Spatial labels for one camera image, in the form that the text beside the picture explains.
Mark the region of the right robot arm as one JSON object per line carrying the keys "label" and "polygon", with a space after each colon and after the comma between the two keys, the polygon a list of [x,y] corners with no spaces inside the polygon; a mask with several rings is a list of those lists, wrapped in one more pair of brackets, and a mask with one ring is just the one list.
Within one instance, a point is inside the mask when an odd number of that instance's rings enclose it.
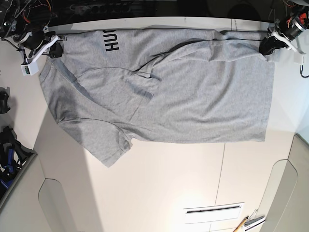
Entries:
{"label": "right robot arm", "polygon": [[49,31],[54,13],[51,0],[2,0],[0,2],[0,40],[10,43],[29,64],[39,51],[50,58],[63,54],[62,37]]}

